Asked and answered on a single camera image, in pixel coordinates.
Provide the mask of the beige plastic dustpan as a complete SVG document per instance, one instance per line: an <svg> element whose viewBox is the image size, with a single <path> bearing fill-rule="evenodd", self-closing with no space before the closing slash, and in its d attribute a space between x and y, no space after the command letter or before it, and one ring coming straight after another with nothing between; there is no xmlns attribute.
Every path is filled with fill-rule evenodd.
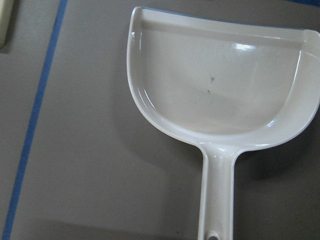
<svg viewBox="0 0 320 240"><path fill-rule="evenodd" d="M202 152L198 239L231 240L239 155L290 141L317 113L320 34L136 7L126 67L142 115Z"/></svg>

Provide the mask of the wooden cutting board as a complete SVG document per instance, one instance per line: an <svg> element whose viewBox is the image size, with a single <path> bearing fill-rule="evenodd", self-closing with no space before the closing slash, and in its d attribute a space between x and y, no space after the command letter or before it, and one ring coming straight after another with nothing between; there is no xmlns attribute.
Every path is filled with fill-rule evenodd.
<svg viewBox="0 0 320 240"><path fill-rule="evenodd" d="M0 50L3 52L11 44L15 32L19 0L0 1Z"/></svg>

